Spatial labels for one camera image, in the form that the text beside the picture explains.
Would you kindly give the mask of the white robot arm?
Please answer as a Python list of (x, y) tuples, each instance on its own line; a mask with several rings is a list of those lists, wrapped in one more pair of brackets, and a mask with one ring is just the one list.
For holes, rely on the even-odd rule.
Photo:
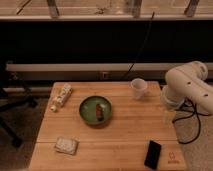
[(198, 104), (209, 114), (213, 114), (213, 87), (205, 83), (207, 66), (200, 61), (189, 62), (168, 70), (166, 85), (161, 90), (160, 99), (164, 105), (163, 122), (171, 123), (175, 110), (185, 99)]

